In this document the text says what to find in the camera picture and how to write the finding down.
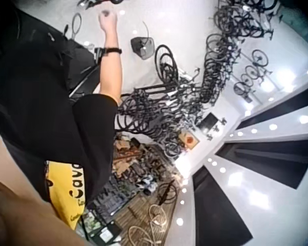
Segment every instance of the wristwatch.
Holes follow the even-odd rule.
[[[96,63],[98,63],[99,59],[102,58],[104,55],[108,55],[112,52],[122,54],[122,50],[119,48],[95,48],[94,53]]]

